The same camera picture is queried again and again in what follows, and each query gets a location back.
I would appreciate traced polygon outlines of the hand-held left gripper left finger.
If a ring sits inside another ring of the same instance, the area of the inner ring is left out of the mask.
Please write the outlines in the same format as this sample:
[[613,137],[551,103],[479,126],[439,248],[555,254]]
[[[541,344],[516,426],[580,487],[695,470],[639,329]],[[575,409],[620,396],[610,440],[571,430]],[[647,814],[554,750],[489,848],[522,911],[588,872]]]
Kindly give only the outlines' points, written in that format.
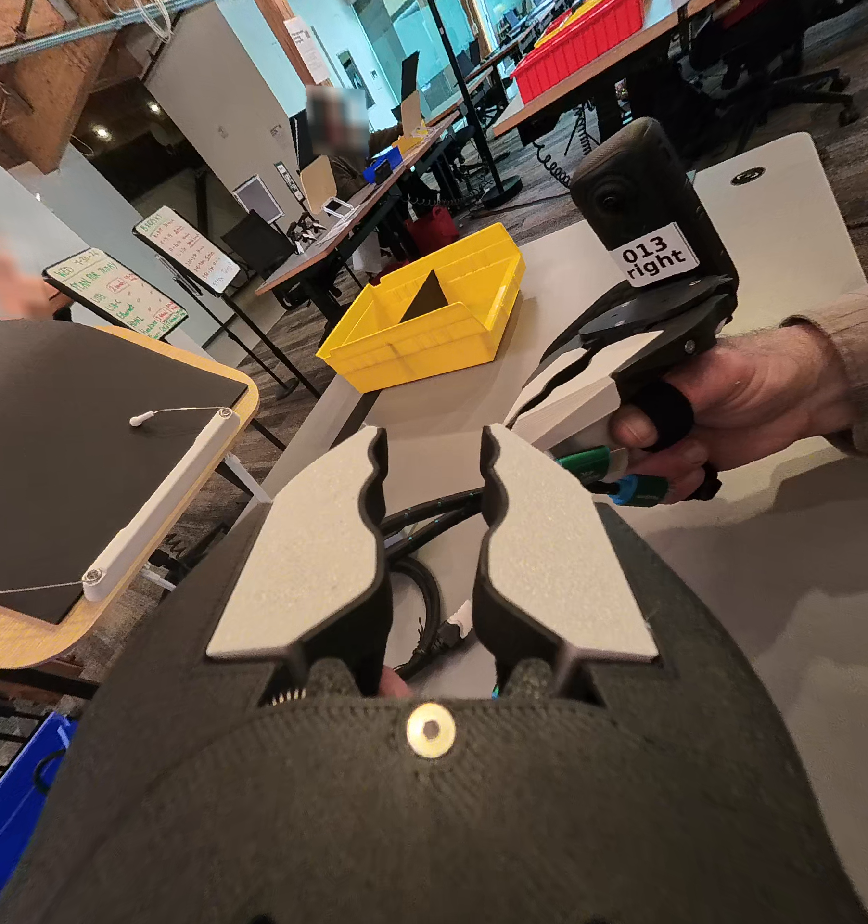
[[382,521],[387,433],[366,426],[302,469],[275,496],[206,657],[278,664],[305,687],[335,659],[359,691],[377,695],[393,627]]

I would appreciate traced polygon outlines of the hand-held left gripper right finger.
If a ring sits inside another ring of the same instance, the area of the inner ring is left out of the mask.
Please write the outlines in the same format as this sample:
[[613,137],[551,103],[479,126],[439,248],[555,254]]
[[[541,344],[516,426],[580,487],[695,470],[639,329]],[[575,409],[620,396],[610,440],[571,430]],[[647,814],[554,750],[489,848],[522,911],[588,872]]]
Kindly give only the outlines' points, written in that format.
[[480,470],[486,533],[472,617],[499,691],[528,661],[547,664],[563,696],[584,664],[655,663],[659,648],[587,488],[499,424],[483,428]]

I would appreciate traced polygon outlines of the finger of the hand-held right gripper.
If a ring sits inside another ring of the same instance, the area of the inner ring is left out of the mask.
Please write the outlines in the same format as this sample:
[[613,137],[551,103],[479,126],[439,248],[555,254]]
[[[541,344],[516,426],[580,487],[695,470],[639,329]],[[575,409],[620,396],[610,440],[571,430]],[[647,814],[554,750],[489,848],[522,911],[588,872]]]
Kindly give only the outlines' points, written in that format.
[[594,436],[590,446],[600,445],[608,434],[606,420],[621,405],[621,397],[613,377],[589,381],[576,377],[560,385],[541,403],[522,412],[511,426],[512,433],[548,452],[579,433],[590,430]]
[[543,403],[552,391],[584,371],[595,377],[619,371],[662,334],[663,331],[639,333],[597,349],[577,347],[559,353],[522,388],[509,413],[532,410]]

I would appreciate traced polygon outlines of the white plastic bar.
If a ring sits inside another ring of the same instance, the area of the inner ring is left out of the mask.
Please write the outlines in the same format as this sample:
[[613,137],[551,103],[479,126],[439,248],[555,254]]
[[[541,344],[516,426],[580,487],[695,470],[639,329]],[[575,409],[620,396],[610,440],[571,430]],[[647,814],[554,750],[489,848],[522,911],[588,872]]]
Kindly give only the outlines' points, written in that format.
[[99,603],[112,595],[131,564],[139,559],[140,552],[174,511],[177,502],[216,456],[216,450],[235,432],[240,417],[234,410],[228,407],[211,409],[213,416],[186,453],[83,573],[82,592],[87,601]]

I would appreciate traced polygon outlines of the yellow plastic bin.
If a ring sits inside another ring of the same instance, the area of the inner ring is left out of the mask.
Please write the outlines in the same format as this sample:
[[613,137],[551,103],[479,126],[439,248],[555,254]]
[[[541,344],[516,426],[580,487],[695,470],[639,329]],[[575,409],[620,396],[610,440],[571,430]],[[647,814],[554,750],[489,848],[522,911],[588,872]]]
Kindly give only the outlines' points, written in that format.
[[523,280],[494,223],[368,284],[316,355],[361,394],[492,362]]

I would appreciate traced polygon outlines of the red storage bin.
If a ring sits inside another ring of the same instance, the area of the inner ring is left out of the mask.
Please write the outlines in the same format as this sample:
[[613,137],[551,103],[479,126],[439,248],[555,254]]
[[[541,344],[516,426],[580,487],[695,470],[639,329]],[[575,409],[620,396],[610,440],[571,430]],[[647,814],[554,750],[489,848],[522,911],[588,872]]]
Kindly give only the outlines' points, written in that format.
[[450,210],[441,204],[433,206],[417,219],[406,219],[404,225],[421,257],[445,248],[461,237]]

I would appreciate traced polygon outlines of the wooden-edged desk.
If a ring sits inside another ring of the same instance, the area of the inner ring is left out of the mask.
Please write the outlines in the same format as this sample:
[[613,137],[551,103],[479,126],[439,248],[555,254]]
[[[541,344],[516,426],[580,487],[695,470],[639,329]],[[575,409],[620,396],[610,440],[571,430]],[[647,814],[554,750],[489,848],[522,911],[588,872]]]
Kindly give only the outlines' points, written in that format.
[[669,57],[674,38],[680,39],[682,51],[686,52],[690,47],[692,21],[717,5],[717,1],[643,2],[641,29],[532,101],[515,99],[493,125],[494,135],[499,137],[516,129],[522,144],[529,145],[551,131],[562,114],[579,104],[591,103],[600,141],[607,140],[623,125],[617,86],[662,65]]

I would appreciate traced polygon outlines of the wooden-edged black board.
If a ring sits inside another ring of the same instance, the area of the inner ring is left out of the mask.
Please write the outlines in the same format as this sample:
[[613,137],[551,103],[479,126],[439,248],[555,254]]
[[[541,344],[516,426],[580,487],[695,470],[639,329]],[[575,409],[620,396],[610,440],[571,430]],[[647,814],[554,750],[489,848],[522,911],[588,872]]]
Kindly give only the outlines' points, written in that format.
[[150,498],[213,411],[240,422],[131,564],[111,596],[91,603],[70,587],[0,597],[0,672],[69,653],[148,564],[253,422],[253,380],[208,356],[124,328],[0,321],[0,590],[81,580]]

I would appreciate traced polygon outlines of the long grey desk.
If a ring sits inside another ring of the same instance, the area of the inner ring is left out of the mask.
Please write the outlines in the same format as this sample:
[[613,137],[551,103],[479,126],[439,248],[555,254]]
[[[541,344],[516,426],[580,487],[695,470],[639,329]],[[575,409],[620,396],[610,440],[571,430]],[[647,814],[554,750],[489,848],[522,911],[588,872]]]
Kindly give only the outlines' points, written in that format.
[[336,326],[346,307],[339,303],[327,283],[331,279],[331,271],[341,271],[359,245],[377,230],[396,205],[408,200],[408,193],[403,189],[405,177],[412,172],[422,176],[434,166],[446,151],[449,132],[460,115],[459,109],[453,108],[430,125],[428,134],[389,177],[380,185],[359,191],[355,196],[356,208],[345,221],[333,226],[304,253],[290,257],[263,282],[256,294],[286,292],[300,286],[306,299],[320,311],[328,326]]

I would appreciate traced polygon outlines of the black office chair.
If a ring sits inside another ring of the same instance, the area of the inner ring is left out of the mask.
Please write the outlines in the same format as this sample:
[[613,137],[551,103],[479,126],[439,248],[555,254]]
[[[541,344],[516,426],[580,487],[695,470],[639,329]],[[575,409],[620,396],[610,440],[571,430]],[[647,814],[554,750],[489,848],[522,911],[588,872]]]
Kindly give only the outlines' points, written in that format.
[[221,240],[264,280],[297,254],[290,239],[254,211],[245,214]]

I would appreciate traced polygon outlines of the whiteboard with green writing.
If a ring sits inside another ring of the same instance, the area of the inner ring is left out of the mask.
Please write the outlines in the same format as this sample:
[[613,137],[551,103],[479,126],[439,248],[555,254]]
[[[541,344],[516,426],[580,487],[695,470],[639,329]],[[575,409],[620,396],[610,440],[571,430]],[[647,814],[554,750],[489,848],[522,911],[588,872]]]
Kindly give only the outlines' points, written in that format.
[[186,309],[100,248],[83,248],[42,270],[43,280],[114,325],[165,342]]

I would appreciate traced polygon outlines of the whiteboard on black stand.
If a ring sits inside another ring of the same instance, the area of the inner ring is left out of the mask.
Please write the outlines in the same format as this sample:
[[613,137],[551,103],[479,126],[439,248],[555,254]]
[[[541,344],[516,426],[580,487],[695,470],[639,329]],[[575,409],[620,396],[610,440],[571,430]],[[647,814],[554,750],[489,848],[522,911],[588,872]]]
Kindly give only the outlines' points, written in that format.
[[201,291],[208,292],[227,305],[232,316],[240,319],[314,398],[321,397],[319,389],[229,296],[230,284],[242,272],[242,267],[230,256],[169,206],[163,206],[150,217],[141,219],[132,228],[132,233],[170,266],[175,281],[210,317],[216,318],[208,305],[198,297]]

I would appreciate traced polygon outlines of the grey framed picture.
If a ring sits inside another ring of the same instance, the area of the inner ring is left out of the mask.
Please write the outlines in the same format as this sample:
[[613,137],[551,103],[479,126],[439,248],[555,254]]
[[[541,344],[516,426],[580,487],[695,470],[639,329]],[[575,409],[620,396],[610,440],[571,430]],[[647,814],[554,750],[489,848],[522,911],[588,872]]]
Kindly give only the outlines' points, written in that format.
[[257,174],[233,189],[232,196],[246,212],[258,215],[269,225],[276,224],[284,217],[281,205]]

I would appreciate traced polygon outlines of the blue plastic bin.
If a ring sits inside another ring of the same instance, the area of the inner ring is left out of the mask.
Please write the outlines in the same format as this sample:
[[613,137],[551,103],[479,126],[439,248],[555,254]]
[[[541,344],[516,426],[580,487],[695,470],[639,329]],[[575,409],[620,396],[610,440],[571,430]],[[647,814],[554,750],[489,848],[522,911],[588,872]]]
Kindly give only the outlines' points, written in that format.
[[52,712],[0,779],[0,894],[33,836],[49,789],[78,728]]

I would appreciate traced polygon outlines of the white paper notice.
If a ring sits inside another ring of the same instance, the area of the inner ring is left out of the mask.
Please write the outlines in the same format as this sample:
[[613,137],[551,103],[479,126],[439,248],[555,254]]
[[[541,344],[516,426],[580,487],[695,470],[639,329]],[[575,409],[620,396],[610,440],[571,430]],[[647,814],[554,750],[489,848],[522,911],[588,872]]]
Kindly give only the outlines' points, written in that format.
[[296,51],[305,64],[312,82],[316,85],[330,85],[331,74],[312,29],[301,17],[291,17],[284,20],[284,26],[289,32]]

